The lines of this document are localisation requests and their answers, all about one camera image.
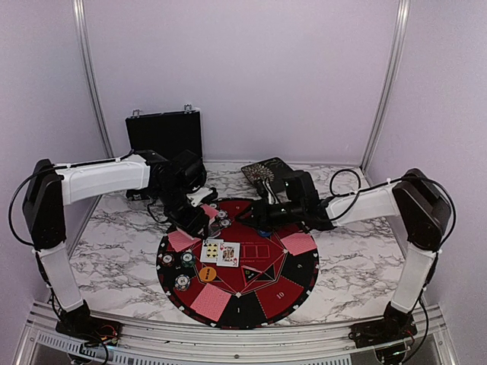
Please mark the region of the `red cards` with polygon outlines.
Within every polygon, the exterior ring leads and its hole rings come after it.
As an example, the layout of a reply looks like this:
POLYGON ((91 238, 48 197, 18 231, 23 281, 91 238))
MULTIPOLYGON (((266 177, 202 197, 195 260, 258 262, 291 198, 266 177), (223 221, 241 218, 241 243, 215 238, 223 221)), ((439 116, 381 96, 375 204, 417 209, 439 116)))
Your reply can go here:
POLYGON ((293 256, 298 256, 317 248, 313 237, 307 233, 293 233, 281 238, 281 242, 293 256))
POLYGON ((184 232, 180 232, 179 230, 175 230, 170 232, 167 235, 169 243, 174 248, 175 252, 181 252, 191 245, 198 243, 200 241, 199 238, 193 238, 191 236, 187 236, 184 232))
POLYGON ((221 288, 207 284, 194 299, 190 308, 199 315, 217 322, 231 297, 230 293, 221 288))

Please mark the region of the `red playing card deck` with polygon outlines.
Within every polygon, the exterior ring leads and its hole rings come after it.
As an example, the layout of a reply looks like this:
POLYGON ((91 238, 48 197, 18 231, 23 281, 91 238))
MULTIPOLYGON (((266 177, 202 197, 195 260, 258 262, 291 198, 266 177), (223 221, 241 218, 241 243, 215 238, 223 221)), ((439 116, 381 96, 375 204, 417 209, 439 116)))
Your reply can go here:
POLYGON ((207 205, 207 204, 201 205, 201 208, 203 209, 203 211, 205 212, 205 214, 209 218, 209 223, 208 224, 209 225, 213 224, 213 222, 215 221, 216 217, 218 216, 218 209, 217 208, 213 208, 212 206, 207 205))

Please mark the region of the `clear round dealer button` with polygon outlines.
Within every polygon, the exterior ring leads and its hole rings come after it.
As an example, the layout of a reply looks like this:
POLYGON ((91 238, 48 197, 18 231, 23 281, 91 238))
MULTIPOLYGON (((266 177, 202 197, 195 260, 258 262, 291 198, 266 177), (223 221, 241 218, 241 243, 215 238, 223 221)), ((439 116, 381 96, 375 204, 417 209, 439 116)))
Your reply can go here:
POLYGON ((215 238, 221 234, 221 227, 219 225, 211 225, 208 227, 208 238, 215 238))

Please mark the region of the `green 50 chips seat three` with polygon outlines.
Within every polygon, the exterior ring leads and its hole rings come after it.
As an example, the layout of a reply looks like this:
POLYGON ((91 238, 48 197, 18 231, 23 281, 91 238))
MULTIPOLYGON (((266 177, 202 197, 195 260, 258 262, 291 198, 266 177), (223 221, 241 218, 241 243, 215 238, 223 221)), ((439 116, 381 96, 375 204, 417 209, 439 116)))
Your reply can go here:
POLYGON ((192 268, 195 265, 196 257, 191 252, 184 252, 180 257, 180 261, 184 268, 192 268))

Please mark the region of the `orange big blind button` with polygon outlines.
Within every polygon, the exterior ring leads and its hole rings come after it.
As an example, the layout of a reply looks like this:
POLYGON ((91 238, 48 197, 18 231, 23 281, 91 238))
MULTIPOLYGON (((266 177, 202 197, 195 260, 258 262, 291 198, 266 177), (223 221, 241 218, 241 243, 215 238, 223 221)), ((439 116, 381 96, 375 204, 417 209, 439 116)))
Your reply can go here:
POLYGON ((199 279, 203 282, 214 281, 217 277, 217 271, 213 267, 205 266, 199 270, 199 279))

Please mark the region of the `grey 10 chips seat two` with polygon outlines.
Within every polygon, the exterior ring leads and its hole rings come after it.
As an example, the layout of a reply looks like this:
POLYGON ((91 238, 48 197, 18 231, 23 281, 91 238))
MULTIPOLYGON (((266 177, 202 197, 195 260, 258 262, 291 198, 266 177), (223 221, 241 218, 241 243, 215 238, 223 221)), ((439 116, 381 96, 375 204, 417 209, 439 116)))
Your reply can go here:
POLYGON ((174 289, 178 291, 186 291, 191 284, 191 278, 189 275, 178 275, 174 280, 174 289))

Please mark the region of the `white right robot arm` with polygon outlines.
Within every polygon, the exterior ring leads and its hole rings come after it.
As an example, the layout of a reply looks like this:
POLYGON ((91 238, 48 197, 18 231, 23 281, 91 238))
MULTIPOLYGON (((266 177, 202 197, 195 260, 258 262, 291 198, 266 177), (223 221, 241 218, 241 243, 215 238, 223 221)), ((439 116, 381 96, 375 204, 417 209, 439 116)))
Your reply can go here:
POLYGON ((298 223, 326 231, 382 217, 401 219, 408 241, 406 260, 384 318, 377 324, 383 340, 395 339, 406 329, 454 228, 457 213, 446 189, 416 168, 374 187, 328 198, 319 196, 311 175, 303 170, 288 174, 284 185, 286 202, 256 200, 243 222, 266 232, 298 223))

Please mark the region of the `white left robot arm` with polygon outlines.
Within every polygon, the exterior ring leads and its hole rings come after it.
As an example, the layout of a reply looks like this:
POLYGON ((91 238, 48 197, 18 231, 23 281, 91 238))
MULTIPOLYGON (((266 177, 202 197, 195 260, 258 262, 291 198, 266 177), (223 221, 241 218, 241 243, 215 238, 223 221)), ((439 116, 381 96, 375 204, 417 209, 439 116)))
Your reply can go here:
POLYGON ((65 206, 111 192, 145 189, 162 203, 164 216, 176 228, 205 239, 210 218, 191 197, 205 182, 202 158, 189 150, 171 160, 152 150, 74 164, 39 160, 18 187, 26 191, 22 213, 30 234, 29 240, 18 242, 33 248, 40 273, 59 303, 59 321, 79 338, 90 338, 97 328, 68 260, 65 206))

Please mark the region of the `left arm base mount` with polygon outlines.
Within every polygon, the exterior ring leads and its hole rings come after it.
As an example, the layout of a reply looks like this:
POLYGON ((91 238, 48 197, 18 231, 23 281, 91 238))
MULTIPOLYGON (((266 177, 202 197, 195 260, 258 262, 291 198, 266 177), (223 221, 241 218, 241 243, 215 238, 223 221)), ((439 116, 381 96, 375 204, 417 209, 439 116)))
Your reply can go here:
POLYGON ((68 325, 64 322, 56 323, 58 333, 78 338, 93 347, 104 343, 105 345, 116 345, 119 341, 119 334, 122 324, 109 319, 91 317, 88 322, 77 325, 68 325))

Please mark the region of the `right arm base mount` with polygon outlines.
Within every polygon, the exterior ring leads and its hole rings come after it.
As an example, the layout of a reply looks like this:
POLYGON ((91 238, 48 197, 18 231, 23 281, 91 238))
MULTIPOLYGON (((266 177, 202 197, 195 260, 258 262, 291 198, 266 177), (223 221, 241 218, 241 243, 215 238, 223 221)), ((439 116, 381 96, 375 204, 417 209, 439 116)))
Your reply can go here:
POLYGON ((366 348, 411 338, 417 333, 418 330, 414 324, 409 323, 400 327, 392 319, 378 319, 351 325, 349 339, 354 341, 356 348, 366 348))

